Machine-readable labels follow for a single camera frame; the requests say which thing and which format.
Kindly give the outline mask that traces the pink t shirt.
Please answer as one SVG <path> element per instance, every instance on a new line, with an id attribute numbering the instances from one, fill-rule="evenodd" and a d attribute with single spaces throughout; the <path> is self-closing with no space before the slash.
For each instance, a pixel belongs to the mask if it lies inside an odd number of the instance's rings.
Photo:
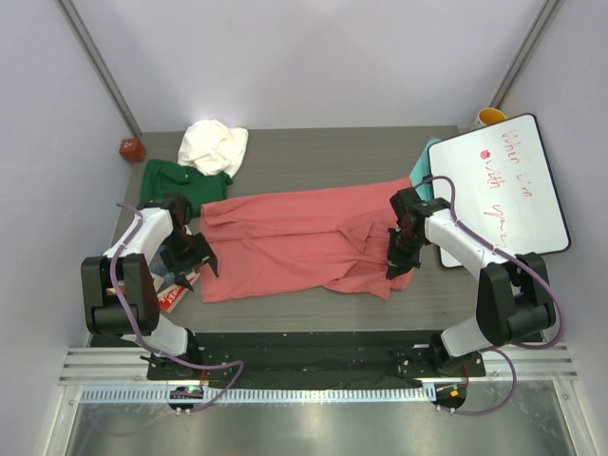
<path id="1" fill-rule="evenodd" d="M 388 299 L 412 279 L 387 277 L 390 198 L 408 178 L 268 193 L 202 206 L 200 231 L 218 258 L 201 269 L 205 303 L 323 287 Z"/>

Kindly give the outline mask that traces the green t shirt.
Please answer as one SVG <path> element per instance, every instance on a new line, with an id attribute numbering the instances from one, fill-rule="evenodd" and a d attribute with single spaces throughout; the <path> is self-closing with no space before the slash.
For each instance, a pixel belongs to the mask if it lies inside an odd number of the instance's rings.
<path id="1" fill-rule="evenodd" d="M 224 172 L 205 176 L 192 166 L 171 161 L 150 160 L 142 177 L 140 203 L 180 194 L 192 204 L 192 217 L 200 216 L 203 204 L 226 200 L 233 180 Z"/>

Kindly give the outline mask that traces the white t shirt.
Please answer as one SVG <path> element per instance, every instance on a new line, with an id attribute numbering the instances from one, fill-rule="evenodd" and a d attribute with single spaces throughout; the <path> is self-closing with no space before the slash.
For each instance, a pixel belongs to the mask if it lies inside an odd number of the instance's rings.
<path id="1" fill-rule="evenodd" d="M 204 176 L 220 173 L 233 178 L 242 166 L 249 132 L 228 127 L 217 120 L 190 125 L 181 140 L 177 163 L 196 168 Z"/>

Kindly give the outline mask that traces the white dry-erase board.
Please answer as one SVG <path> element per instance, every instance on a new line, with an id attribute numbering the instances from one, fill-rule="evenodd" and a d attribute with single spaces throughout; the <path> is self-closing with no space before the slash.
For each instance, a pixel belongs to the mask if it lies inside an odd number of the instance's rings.
<path id="1" fill-rule="evenodd" d="M 430 175 L 455 186 L 455 212 L 511 254 L 567 251 L 571 238 L 535 115 L 527 113 L 431 145 Z"/>

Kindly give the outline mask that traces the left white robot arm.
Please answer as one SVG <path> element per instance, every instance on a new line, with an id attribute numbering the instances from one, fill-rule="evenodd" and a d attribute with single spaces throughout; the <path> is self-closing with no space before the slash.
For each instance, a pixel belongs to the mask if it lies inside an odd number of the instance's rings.
<path id="1" fill-rule="evenodd" d="M 127 231 L 81 265 L 86 327 L 93 335 L 131 337 L 153 362 L 167 359 L 180 378 L 193 378 L 203 368 L 196 338 L 162 316 L 149 266 L 160 254 L 174 282 L 190 288 L 187 275 L 205 265 L 219 274 L 218 258 L 203 234 L 189 231 L 193 205 L 185 197 L 121 206 L 134 214 Z"/>

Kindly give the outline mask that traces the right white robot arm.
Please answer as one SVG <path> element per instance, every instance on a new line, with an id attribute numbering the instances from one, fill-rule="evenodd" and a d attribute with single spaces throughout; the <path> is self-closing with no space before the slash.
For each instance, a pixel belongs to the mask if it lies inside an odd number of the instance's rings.
<path id="1" fill-rule="evenodd" d="M 555 326 L 558 311 L 538 254 L 509 254 L 480 242 L 447 208 L 422 203 L 395 214 L 397 225 L 389 229 L 389 279 L 420 267 L 422 248 L 434 244 L 457 257 L 477 282 L 474 315 L 432 334 L 423 350 L 402 353 L 401 376 L 481 375 L 483 350 L 521 344 Z"/>

